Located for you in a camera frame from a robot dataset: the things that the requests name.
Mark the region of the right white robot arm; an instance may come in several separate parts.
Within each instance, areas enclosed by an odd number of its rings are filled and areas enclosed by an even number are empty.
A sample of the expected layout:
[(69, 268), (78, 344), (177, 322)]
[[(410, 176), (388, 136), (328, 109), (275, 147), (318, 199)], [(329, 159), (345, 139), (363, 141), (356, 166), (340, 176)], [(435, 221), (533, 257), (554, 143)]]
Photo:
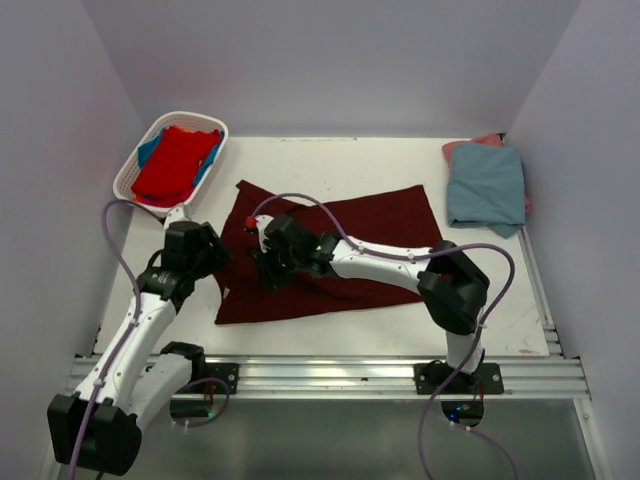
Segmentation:
[(445, 331), (449, 387), (464, 393), (480, 382), (484, 348), (475, 338), (490, 280), (462, 252), (429, 257), (453, 248), (454, 243), (402, 249), (343, 238), (336, 232), (316, 235), (285, 214), (256, 215), (247, 218), (245, 225), (259, 238), (253, 257), (264, 287), (279, 289), (307, 274), (368, 280), (417, 294), (434, 323)]

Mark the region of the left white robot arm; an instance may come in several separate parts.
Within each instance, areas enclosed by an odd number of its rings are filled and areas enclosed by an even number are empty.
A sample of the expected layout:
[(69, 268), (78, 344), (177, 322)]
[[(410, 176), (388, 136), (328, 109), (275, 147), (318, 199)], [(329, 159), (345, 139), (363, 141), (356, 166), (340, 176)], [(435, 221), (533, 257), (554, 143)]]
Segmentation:
[(171, 342), (153, 366), (153, 347), (173, 322), (198, 280), (213, 275), (231, 253), (208, 223), (168, 225), (164, 246), (136, 279), (134, 296), (112, 342), (70, 395), (56, 395), (47, 420), (57, 462), (116, 476), (126, 474), (143, 432), (171, 396), (214, 383), (202, 347)]

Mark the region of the dark maroon t shirt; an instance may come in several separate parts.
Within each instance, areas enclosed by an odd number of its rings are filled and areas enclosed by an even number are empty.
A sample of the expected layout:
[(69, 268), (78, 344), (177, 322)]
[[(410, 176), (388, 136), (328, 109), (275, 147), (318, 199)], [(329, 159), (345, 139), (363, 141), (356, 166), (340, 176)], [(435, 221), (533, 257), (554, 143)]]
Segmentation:
[[(221, 234), (232, 262), (215, 274), (224, 294), (217, 325), (261, 323), (420, 303), (405, 289), (368, 280), (314, 279), (306, 274), (278, 290), (260, 285), (252, 251), (257, 237), (244, 230), (245, 220), (272, 194), (245, 180)], [(346, 233), (368, 242), (398, 247), (431, 247), (442, 235), (424, 188), (406, 189), (328, 202)]]

